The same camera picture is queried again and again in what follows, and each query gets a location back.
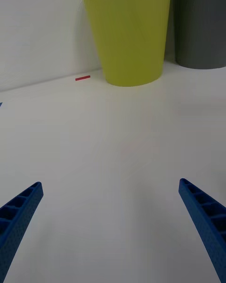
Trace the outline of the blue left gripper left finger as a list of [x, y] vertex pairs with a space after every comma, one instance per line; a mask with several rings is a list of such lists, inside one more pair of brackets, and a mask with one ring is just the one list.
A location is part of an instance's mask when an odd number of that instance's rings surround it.
[[42, 197], [42, 184], [36, 182], [0, 208], [0, 282], [5, 280]]

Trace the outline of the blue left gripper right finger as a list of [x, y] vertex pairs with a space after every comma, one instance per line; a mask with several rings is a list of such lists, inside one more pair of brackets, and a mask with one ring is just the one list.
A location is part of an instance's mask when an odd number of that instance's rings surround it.
[[219, 280], [226, 282], [226, 208], [184, 178], [180, 179], [178, 192]]

